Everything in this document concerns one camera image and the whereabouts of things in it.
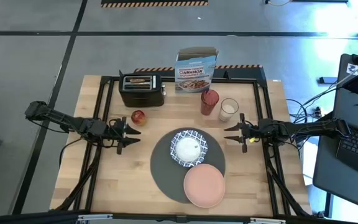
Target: red plastic cup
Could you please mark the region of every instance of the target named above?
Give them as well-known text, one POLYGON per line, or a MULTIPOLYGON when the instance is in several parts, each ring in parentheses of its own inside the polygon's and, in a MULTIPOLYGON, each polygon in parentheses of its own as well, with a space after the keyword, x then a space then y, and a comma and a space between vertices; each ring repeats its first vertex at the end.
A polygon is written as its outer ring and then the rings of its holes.
POLYGON ((219 101, 219 94, 214 90, 205 90, 201 94, 201 113, 203 115, 211 114, 216 103, 219 101))

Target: pink plate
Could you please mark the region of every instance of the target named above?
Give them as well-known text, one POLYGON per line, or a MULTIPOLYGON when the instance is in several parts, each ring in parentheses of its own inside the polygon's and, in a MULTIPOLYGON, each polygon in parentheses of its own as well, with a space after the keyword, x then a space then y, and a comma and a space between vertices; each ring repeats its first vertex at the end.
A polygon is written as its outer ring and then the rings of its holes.
POLYGON ((209 164, 191 168, 183 184, 187 198, 196 206, 211 208, 222 199, 225 191, 221 172, 209 164))

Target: cinnamon cereal box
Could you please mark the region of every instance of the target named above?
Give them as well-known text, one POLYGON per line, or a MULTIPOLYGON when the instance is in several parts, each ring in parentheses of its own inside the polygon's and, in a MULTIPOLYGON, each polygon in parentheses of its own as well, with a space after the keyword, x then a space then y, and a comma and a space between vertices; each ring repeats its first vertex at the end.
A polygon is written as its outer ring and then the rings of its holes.
POLYGON ((191 47, 178 53, 175 64, 175 91, 197 93, 209 88, 218 51, 214 47, 191 47))

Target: wooden tabletop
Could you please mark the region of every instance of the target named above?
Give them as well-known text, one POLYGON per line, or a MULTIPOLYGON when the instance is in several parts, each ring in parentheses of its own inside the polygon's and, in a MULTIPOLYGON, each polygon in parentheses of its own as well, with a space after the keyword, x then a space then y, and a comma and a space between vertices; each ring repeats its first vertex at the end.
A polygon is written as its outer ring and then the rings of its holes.
MULTIPOLYGON (((96 75, 84 77, 75 116, 92 117, 100 79, 101 76, 96 75)), ((267 83, 273 118, 289 121, 283 83, 278 80, 269 80, 267 83)), ((166 82, 165 85, 167 95, 163 106, 141 108, 147 116, 145 126, 136 126, 131 119, 128 120, 133 128, 142 132, 141 135, 135 136, 135 138, 140 138, 141 142, 124 148, 122 155, 117 155, 114 148, 102 150, 91 211, 271 217, 269 186, 261 143, 248 142, 248 152, 243 154, 240 144, 223 138, 240 135, 240 132, 223 131, 224 128, 231 127, 238 122, 238 112, 229 122, 223 123, 218 120, 220 102, 225 98, 234 98, 240 105, 239 111, 245 114, 246 119, 257 124, 252 85, 213 83, 211 89, 219 93, 220 101, 209 116, 203 116, 200 113, 201 93, 176 94, 174 83, 166 82), (179 203, 168 198, 158 189, 150 173, 150 156, 157 141, 169 131, 182 127, 194 127, 206 131, 218 141, 224 152, 226 193, 222 202, 213 208, 198 208, 193 204, 179 203)), ((103 99, 106 97, 106 92, 107 90, 104 91, 103 99)), ((264 105, 262 90, 260 90, 260 95, 262 105, 264 105)), ((262 108, 266 118, 265 106, 262 108)), ((118 92, 118 82, 114 82, 109 119, 121 116, 130 118, 131 113, 137 109, 124 106, 118 92)), ((70 133, 67 142, 78 138, 79 135, 70 133)), ((86 142, 80 141, 65 149, 51 208, 59 206, 76 185, 85 147, 86 142)), ((298 152, 294 147, 284 145, 280 146, 280 153, 286 185, 296 201, 310 213, 308 191, 303 182, 298 152)), ((84 208, 86 193, 87 186, 80 208, 84 208)), ((280 191, 277 186, 276 195, 279 211, 283 213, 280 191)))

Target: concrete floor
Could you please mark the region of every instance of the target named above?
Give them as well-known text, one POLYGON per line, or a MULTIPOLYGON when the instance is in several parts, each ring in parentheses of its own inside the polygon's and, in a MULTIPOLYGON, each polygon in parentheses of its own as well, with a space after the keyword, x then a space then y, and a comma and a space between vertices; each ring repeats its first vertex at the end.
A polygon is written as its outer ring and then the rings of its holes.
MULTIPOLYGON (((89 0, 80 30, 357 32, 353 11, 343 3, 210 0, 207 7, 101 9, 89 0)), ((0 0, 0 30, 73 29, 81 0, 0 0)), ((0 36, 0 215, 11 212, 38 127, 24 119, 34 100, 47 101, 69 37, 0 36)), ((84 75, 117 75, 139 67, 172 66, 179 49, 213 46, 218 65, 262 64, 268 79, 281 79, 287 98, 300 102, 323 91, 321 76, 336 77, 341 54, 358 54, 358 39, 309 37, 132 36, 77 37, 56 109, 73 114, 84 75)), ((334 95, 314 105, 333 107, 334 95)), ((298 107, 289 105, 296 113, 298 107)), ((67 136, 48 132, 23 212, 49 208, 58 155, 67 136)))

